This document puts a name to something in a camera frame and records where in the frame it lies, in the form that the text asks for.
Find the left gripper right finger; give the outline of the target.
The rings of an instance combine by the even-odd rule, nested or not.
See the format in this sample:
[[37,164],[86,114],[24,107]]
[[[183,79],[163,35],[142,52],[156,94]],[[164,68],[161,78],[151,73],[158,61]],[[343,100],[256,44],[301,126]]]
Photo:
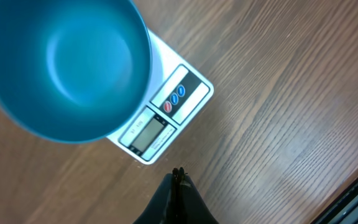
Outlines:
[[218,224],[190,176],[179,168],[177,185],[178,218],[180,223]]

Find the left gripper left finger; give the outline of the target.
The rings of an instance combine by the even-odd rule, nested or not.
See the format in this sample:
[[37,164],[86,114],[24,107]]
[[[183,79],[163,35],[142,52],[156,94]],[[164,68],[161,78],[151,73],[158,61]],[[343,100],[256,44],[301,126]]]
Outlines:
[[165,175],[150,202],[134,224],[178,223],[178,169]]

